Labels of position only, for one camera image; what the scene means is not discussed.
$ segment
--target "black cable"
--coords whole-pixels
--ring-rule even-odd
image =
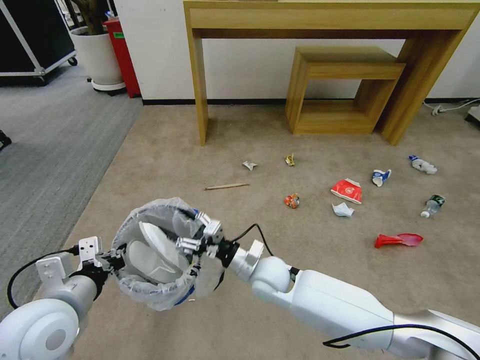
[[[8,302],[10,303],[11,307],[14,309],[17,309],[19,306],[15,303],[14,297],[12,296],[12,288],[14,286],[14,281],[17,278],[17,276],[26,268],[28,268],[30,265],[35,264],[38,260],[43,259],[47,256],[50,255],[55,255],[55,254],[60,254],[60,253],[70,253],[73,255],[78,255],[79,254],[79,246],[75,245],[72,246],[69,249],[66,250],[58,250],[54,252],[49,252],[48,254],[44,254],[42,256],[37,257],[36,259],[27,262],[25,265],[23,265],[21,268],[19,268],[15,273],[11,276],[10,281],[8,282],[8,285],[6,287],[6,297],[8,298]]]
[[[258,225],[257,223],[254,223],[252,224],[247,230],[245,230],[242,234],[240,234],[239,236],[237,236],[236,238],[234,238],[233,240],[231,240],[232,243],[235,243],[237,242],[238,240],[240,240],[241,238],[243,238],[250,230],[252,230],[254,227],[257,227],[258,228],[258,232],[260,233],[260,236],[261,236],[261,240],[263,241],[263,243],[265,244],[265,247],[266,247],[266,250],[268,251],[268,253],[271,255],[271,256],[275,256],[271,251],[270,251],[270,248],[269,246],[267,245],[267,241],[265,240],[265,236],[264,236],[264,233],[262,232],[262,229],[260,228],[260,225]]]
[[[389,325],[389,326],[374,327],[374,328],[371,328],[371,329],[367,329],[367,330],[363,330],[363,331],[359,331],[359,332],[354,332],[350,335],[345,335],[345,336],[342,336],[342,337],[337,337],[337,338],[334,338],[332,340],[325,341],[325,342],[323,342],[323,345],[325,345],[326,347],[329,347],[329,348],[334,348],[334,349],[345,349],[345,348],[348,348],[350,345],[349,344],[334,345],[334,344],[344,342],[344,341],[347,341],[347,340],[351,340],[351,339],[354,339],[354,338],[358,338],[360,336],[367,335],[367,334],[378,333],[378,332],[387,331],[387,330],[395,330],[395,329],[423,329],[423,330],[430,330],[430,331],[433,331],[435,333],[442,334],[442,335],[446,336],[447,338],[450,338],[453,341],[460,344],[461,346],[463,346],[466,350],[468,350],[468,352],[470,354],[473,355],[473,357],[476,360],[480,360],[480,356],[470,346],[468,346],[466,343],[464,343],[458,337],[453,336],[452,334],[450,334],[446,331],[440,330],[436,327],[427,326],[427,325],[420,325],[420,324]]]

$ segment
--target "white wall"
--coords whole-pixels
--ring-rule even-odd
[[[143,99],[193,99],[181,0],[115,0]],[[397,56],[403,40],[205,39],[209,99],[285,98],[299,44],[378,45]],[[355,81],[311,84],[308,97],[355,94]],[[480,16],[431,90],[431,98],[480,98]]]

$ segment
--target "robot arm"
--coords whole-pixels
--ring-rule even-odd
[[[238,238],[227,240],[221,223],[203,212],[196,220],[202,224],[202,235],[179,237],[179,250],[220,259],[224,268],[249,282],[262,300],[339,338],[325,345],[384,349],[404,359],[480,360],[477,326],[432,310],[393,314],[364,289],[317,271],[297,269],[278,257],[261,258],[264,245],[257,240],[248,251],[242,249]],[[67,253],[36,262],[44,298],[19,307],[0,323],[2,359],[55,360],[68,354],[108,275],[125,266],[125,249],[103,253],[97,237],[82,239],[78,247],[80,266],[75,272]]]
[[[260,299],[288,309],[336,338],[324,345],[383,349],[403,359],[480,360],[480,327],[433,310],[394,314],[362,288],[318,271],[297,269],[275,256],[261,258],[261,242],[255,240],[245,251],[235,240],[225,239],[218,220],[203,221],[202,239],[179,238],[177,246],[190,254],[220,259],[225,268],[251,283]]]

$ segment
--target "wooden console table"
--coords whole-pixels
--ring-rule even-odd
[[[209,114],[202,39],[405,39],[405,69],[377,128],[398,144],[480,0],[184,0],[200,144]]]

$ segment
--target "wire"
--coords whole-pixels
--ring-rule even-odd
[[[257,223],[254,223],[252,224],[247,230],[245,230],[244,232],[242,232],[239,236],[237,236],[236,238],[234,238],[233,240],[231,240],[232,243],[235,243],[237,242],[238,240],[240,240],[241,238],[243,238],[245,235],[247,235],[247,233],[252,230],[254,227],[257,227],[258,228],[258,232],[260,233],[260,236],[261,236],[261,240],[263,241],[263,243],[265,244],[265,247],[266,247],[266,250],[268,251],[268,253],[271,255],[271,256],[275,256],[269,246],[267,245],[267,241],[265,240],[265,236],[264,236],[264,233],[262,232],[262,229],[260,228],[260,225],[258,225]]]
[[[14,286],[14,281],[17,278],[17,276],[26,268],[28,268],[30,265],[35,264],[38,260],[43,259],[47,256],[50,255],[55,255],[55,254],[60,254],[60,253],[70,253],[73,255],[78,255],[79,254],[79,246],[75,245],[72,246],[69,249],[66,250],[58,250],[54,252],[49,252],[48,254],[44,254],[42,256],[37,257],[36,259],[27,262],[25,265],[23,265],[21,268],[19,268],[15,273],[11,276],[10,281],[8,282],[8,285],[6,287],[6,297],[8,298],[8,302],[10,303],[11,307],[14,309],[17,309],[19,306],[15,303],[14,297],[12,296],[12,288]]]
[[[334,344],[344,342],[346,340],[358,338],[360,336],[367,335],[367,334],[373,334],[373,333],[378,333],[378,332],[387,331],[387,330],[395,330],[395,329],[423,329],[423,330],[430,330],[430,331],[433,331],[435,333],[442,334],[442,335],[446,336],[447,338],[450,338],[453,341],[457,342],[462,347],[464,347],[470,354],[473,355],[473,357],[476,360],[480,360],[480,356],[470,346],[468,346],[466,343],[464,343],[458,337],[453,336],[452,334],[450,334],[446,331],[440,330],[436,327],[427,326],[427,325],[420,325],[420,324],[389,325],[389,326],[374,327],[374,328],[371,328],[371,329],[368,329],[368,330],[354,332],[350,335],[345,335],[345,336],[342,336],[342,337],[337,337],[337,338],[334,338],[332,340],[325,341],[325,342],[323,342],[323,345],[325,345],[326,347],[329,347],[329,348],[334,348],[334,349],[345,349],[345,348],[348,348],[350,345],[349,344],[334,345]]]
[[[438,114],[441,114],[441,113],[444,113],[444,112],[447,112],[447,111],[450,111],[450,110],[458,110],[458,109],[461,109],[461,108],[463,108],[463,107],[465,107],[465,106],[467,106],[467,105],[470,105],[470,104],[472,104],[472,103],[475,103],[475,102],[477,102],[477,101],[479,101],[479,100],[480,100],[480,98],[474,99],[474,100],[470,100],[470,101],[468,101],[468,102],[463,103],[463,104],[460,105],[460,106],[450,107],[450,108],[444,108],[444,107],[442,107],[442,105],[440,105],[440,104],[437,105],[437,106],[430,106],[430,105],[427,104],[425,101],[423,101],[423,105],[425,105],[427,108],[432,109],[432,110],[431,110],[432,116],[437,116]]]

